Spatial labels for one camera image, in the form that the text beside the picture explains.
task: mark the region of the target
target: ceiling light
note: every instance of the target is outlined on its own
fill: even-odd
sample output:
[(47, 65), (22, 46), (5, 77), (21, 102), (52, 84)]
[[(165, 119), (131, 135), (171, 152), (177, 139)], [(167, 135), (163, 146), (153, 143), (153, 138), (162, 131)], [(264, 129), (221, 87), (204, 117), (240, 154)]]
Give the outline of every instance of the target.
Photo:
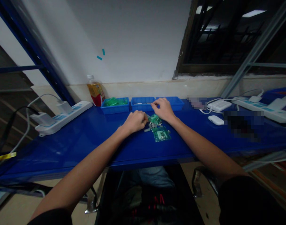
[[(212, 8), (212, 6), (208, 6), (206, 11), (209, 11), (211, 8)], [(202, 6), (198, 6), (197, 9), (196, 9), (196, 14), (200, 14), (201, 13), (201, 9), (202, 9)]]
[(261, 14), (263, 12), (266, 12), (266, 10), (254, 10), (254, 11), (251, 11), (251, 12), (248, 12), (244, 15), (242, 15), (242, 17), (252, 17), (252, 16), (255, 16), (255, 15), (258, 15), (258, 14)]

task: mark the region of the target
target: hand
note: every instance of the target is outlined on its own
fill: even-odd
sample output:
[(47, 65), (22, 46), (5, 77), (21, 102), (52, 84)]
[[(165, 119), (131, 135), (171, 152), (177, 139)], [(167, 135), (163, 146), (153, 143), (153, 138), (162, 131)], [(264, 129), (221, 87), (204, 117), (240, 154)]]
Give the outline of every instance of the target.
[(146, 116), (146, 113), (144, 113), (143, 111), (136, 110), (133, 113), (131, 112), (129, 114), (121, 128), (125, 130), (128, 135), (130, 135), (134, 132), (143, 129), (147, 122), (148, 118)]
[(176, 116), (171, 108), (170, 102), (166, 98), (159, 98), (151, 103), (151, 106), (161, 119), (171, 123)]

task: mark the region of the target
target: forearm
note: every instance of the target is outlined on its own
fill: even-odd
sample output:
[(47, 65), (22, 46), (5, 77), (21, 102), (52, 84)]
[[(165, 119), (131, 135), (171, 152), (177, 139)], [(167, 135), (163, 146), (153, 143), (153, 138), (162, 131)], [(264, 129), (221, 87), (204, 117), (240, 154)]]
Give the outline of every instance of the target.
[(225, 181), (232, 177), (248, 174), (228, 155), (206, 138), (189, 128), (179, 118), (169, 122), (186, 142), (196, 157), (219, 179)]
[(46, 195), (31, 219), (56, 208), (66, 208), (72, 212), (128, 135), (122, 127), (119, 127), (111, 137), (87, 155)]

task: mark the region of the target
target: metal rack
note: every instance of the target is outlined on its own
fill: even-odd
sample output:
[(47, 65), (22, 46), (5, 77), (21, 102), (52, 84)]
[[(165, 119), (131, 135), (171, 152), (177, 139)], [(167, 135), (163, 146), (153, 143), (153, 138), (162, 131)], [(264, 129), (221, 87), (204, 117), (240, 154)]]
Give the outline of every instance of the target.
[(0, 0), (0, 17), (35, 64), (34, 66), (0, 68), (0, 73), (38, 69), (63, 101), (67, 101), (70, 105), (75, 105), (66, 86), (10, 0)]
[(233, 76), (229, 85), (224, 89), (221, 94), (221, 98), (228, 98), (234, 88), (238, 85), (241, 79), (246, 75), (249, 69), (252, 66), (261, 66), (261, 67), (277, 67), (277, 68), (286, 68), (286, 64), (282, 63), (259, 63), (256, 62), (258, 57), (262, 54), (264, 49), (267, 47), (269, 42), (273, 39), (275, 34), (281, 28), (283, 23), (286, 21), (286, 1), (280, 6), (274, 17), (271, 19), (270, 24), (267, 26), (266, 30), (260, 36), (260, 38), (255, 43), (254, 47)]

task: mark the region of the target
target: yellow tag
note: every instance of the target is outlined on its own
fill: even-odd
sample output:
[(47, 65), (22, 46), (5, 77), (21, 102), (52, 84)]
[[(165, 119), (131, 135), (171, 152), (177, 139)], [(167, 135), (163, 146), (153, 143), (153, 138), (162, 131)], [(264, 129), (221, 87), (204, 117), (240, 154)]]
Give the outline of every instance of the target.
[(12, 158), (12, 157), (15, 157), (16, 155), (17, 155), (17, 152), (13, 152), (13, 153), (9, 153), (9, 154), (6, 154), (6, 155), (2, 155), (2, 156), (0, 156), (0, 161), (5, 160), (5, 159), (9, 159), (9, 158)]

